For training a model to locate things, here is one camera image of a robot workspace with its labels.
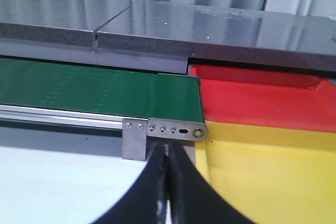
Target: bolt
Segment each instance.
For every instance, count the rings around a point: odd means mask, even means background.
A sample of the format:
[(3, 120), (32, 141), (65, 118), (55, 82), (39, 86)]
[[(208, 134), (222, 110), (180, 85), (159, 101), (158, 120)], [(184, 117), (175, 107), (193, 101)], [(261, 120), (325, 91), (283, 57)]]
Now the bolt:
[(202, 137), (204, 135), (204, 132), (201, 129), (195, 129), (193, 131), (193, 136), (194, 137)]

